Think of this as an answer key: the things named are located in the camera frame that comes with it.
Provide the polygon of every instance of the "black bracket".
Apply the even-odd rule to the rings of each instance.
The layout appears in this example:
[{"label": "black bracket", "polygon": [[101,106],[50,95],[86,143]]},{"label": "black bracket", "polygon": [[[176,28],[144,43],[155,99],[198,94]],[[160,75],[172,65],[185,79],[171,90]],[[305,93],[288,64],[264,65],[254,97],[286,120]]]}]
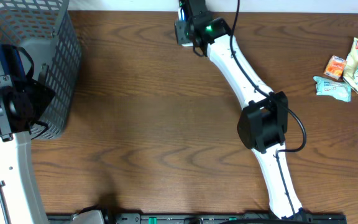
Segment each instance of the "black bracket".
[{"label": "black bracket", "polygon": [[[284,92],[271,93],[270,96],[288,107]],[[287,123],[288,112],[282,106],[269,99],[257,103],[250,101],[249,106],[242,110],[237,132],[246,148],[256,149],[264,154],[266,148],[284,143]]]}]

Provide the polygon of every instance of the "blue object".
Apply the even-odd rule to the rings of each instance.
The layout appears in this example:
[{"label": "blue object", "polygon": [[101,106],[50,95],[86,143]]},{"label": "blue object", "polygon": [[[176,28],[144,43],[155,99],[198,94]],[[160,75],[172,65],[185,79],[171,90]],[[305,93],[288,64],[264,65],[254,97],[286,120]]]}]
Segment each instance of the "blue object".
[{"label": "blue object", "polygon": [[318,96],[333,96],[337,100],[351,101],[351,87],[347,83],[339,83],[327,78],[313,77],[317,82],[316,90]]}]

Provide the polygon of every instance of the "white backdrop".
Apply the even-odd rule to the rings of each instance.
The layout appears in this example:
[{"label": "white backdrop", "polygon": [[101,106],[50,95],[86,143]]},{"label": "white backdrop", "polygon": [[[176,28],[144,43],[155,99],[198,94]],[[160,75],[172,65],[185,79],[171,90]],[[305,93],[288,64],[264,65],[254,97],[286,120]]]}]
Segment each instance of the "white backdrop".
[{"label": "white backdrop", "polygon": [[[232,12],[237,0],[206,0],[211,11]],[[178,0],[70,0],[71,10],[177,11]],[[358,13],[358,0],[241,0],[243,12]]]}]

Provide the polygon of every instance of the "wooden surface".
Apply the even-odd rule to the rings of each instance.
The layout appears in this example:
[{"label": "wooden surface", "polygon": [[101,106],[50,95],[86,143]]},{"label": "wooden surface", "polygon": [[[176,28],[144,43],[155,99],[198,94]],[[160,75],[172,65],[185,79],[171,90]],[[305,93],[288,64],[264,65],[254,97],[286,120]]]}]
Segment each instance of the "wooden surface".
[{"label": "wooden surface", "polygon": [[[84,57],[67,130],[32,147],[48,213],[98,202],[145,213],[268,209],[260,167],[236,133],[239,103],[208,59],[176,45],[175,13],[70,15]],[[316,96],[313,76],[330,56],[346,57],[355,36],[358,15],[345,14],[241,14],[236,34],[305,124],[306,148],[288,155],[303,206],[348,223],[358,223],[358,95]],[[286,139],[301,141],[292,119]]]}]

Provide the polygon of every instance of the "orange packet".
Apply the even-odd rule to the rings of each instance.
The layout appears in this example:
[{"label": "orange packet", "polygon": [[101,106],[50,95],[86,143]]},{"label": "orange packet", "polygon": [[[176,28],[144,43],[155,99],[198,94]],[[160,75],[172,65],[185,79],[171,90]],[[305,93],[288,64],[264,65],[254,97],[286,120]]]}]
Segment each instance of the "orange packet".
[{"label": "orange packet", "polygon": [[345,66],[346,61],[344,59],[341,59],[337,56],[332,56],[331,59],[329,59],[326,70],[324,71],[324,75],[328,75],[329,77],[338,80],[342,76]]}]

